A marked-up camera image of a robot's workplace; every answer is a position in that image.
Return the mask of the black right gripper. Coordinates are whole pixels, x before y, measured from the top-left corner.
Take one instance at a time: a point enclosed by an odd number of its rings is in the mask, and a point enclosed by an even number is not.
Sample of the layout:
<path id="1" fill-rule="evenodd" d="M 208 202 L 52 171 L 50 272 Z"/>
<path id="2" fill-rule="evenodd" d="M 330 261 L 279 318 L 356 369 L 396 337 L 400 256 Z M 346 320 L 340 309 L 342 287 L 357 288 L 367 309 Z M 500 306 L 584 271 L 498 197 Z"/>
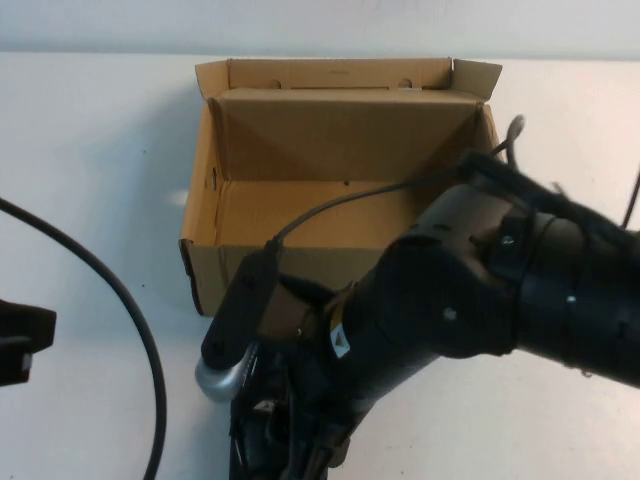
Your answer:
<path id="1" fill-rule="evenodd" d="M 352 342 L 231 345 L 232 479 L 324 479 L 375 403 L 375 348 Z"/>

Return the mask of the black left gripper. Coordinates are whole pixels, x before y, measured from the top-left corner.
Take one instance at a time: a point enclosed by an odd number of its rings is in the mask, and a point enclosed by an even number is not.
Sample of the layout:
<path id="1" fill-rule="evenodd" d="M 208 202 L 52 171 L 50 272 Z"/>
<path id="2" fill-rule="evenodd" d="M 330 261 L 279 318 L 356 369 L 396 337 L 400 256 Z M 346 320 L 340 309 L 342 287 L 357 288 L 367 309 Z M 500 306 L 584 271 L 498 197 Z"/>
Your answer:
<path id="1" fill-rule="evenodd" d="M 56 313 L 41 307 L 1 301 L 1 346 L 26 345 L 42 351 L 53 345 Z"/>

